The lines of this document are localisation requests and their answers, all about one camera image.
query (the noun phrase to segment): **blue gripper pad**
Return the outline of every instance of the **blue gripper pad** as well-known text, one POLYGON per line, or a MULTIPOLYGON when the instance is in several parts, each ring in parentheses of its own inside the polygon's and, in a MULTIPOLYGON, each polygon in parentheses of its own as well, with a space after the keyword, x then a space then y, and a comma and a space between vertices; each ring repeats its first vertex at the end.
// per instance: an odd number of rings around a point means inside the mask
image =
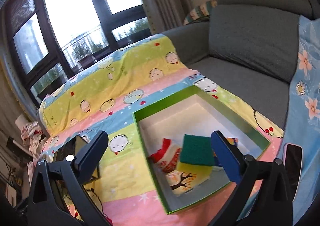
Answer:
POLYGON ((240 167, 243 162, 240 150, 231 145, 219 130, 212 132, 210 139, 212 150, 216 153, 229 180, 236 184, 240 183, 242 179, 240 167))

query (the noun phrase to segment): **gray sofa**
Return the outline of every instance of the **gray sofa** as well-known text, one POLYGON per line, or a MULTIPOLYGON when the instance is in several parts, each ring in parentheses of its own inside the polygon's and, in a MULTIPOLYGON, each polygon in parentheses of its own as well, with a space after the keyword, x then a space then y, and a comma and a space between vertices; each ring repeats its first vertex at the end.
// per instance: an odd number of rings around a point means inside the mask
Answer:
POLYGON ((217 0, 210 22, 165 31, 189 68, 285 128, 297 65, 300 15, 314 19, 316 0, 217 0))

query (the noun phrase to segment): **cartoon face print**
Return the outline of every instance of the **cartoon face print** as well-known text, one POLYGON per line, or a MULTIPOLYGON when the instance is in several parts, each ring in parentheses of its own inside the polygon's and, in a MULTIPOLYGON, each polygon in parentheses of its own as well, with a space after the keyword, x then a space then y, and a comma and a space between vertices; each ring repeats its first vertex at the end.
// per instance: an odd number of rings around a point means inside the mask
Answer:
POLYGON ((179 58, 175 52, 169 52, 165 56, 165 60, 167 61, 167 63, 178 64, 179 58))
POLYGON ((105 58, 105 59, 98 62, 98 68, 99 69, 107 68, 108 66, 110 66, 112 64, 112 62, 113 62, 112 57, 105 58))
POLYGON ((194 82, 193 84, 205 92, 215 92, 215 89, 218 87, 216 83, 214 83, 206 77, 203 77, 202 79, 194 82))
POLYGON ((115 103, 116 103, 116 101, 114 99, 110 99, 108 101, 105 101, 104 103, 102 103, 102 105, 100 107, 100 111, 105 112, 105 111, 111 109, 115 103))
POLYGON ((82 135, 81 137, 85 142, 89 143, 90 140, 89 140, 88 135, 82 135))
POLYGON ((160 79, 163 77, 163 72, 161 70, 159 70, 158 68, 152 69, 149 72, 149 78, 153 81, 160 79))
POLYGON ((76 125, 79 121, 76 119, 76 118, 73 118, 71 121, 70 121, 70 126, 69 128, 71 128, 72 126, 76 125))
POLYGON ((51 139, 50 144, 49 144, 49 149, 52 148, 57 142, 58 142, 59 136, 55 136, 51 139))
POLYGON ((129 141, 126 135, 118 135, 110 141, 109 148, 117 155, 118 152, 124 150, 128 143, 129 141))
POLYGON ((90 111, 90 103, 86 100, 81 101, 80 108, 84 113, 90 111))
POLYGON ((143 90, 134 90, 123 98, 125 104, 132 104, 140 100, 143 96, 143 90))

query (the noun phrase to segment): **sofa armrest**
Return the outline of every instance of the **sofa armrest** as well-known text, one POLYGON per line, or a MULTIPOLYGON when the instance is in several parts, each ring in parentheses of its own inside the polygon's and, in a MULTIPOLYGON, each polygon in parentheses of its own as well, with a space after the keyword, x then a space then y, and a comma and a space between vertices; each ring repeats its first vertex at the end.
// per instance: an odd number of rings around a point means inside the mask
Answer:
POLYGON ((180 61, 187 66, 209 55, 209 22, 177 27, 162 34, 170 38, 180 61))

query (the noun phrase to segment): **open cardboard box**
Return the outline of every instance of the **open cardboard box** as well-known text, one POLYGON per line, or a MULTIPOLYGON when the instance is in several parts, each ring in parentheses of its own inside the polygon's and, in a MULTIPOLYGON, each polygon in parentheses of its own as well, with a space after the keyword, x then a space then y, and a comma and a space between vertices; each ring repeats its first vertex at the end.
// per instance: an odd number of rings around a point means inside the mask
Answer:
POLYGON ((167 214, 190 207, 226 186, 224 171, 212 171, 210 179, 180 196, 173 194, 165 174, 148 159, 161 149, 162 139, 182 146, 185 134, 210 137, 220 130, 225 137, 238 138, 244 154, 259 157, 270 142, 238 114, 196 86, 190 86, 133 114, 149 170, 167 214))

